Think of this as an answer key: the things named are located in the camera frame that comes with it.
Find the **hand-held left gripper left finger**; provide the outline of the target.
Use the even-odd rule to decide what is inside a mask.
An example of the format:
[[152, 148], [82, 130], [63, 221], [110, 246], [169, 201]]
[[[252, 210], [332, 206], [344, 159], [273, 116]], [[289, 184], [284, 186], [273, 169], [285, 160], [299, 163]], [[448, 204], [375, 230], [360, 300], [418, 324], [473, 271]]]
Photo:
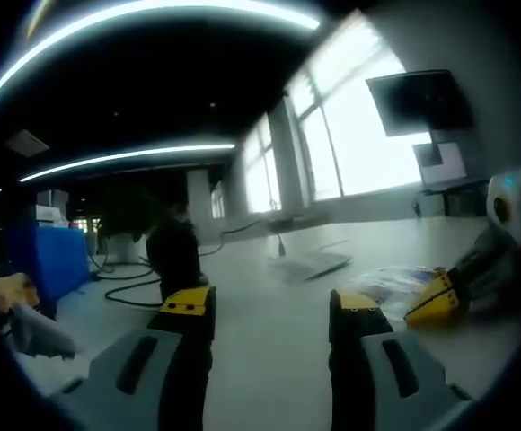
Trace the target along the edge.
[[180, 290], [51, 399], [79, 430], [200, 430], [215, 325], [216, 288]]

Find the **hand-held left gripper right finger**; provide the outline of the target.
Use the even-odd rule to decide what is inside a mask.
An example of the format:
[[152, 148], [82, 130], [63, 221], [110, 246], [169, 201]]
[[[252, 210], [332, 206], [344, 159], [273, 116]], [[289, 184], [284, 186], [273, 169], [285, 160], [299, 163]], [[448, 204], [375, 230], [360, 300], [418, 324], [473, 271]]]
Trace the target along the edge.
[[329, 370], [334, 430], [447, 430], [473, 400], [367, 295], [330, 295]]

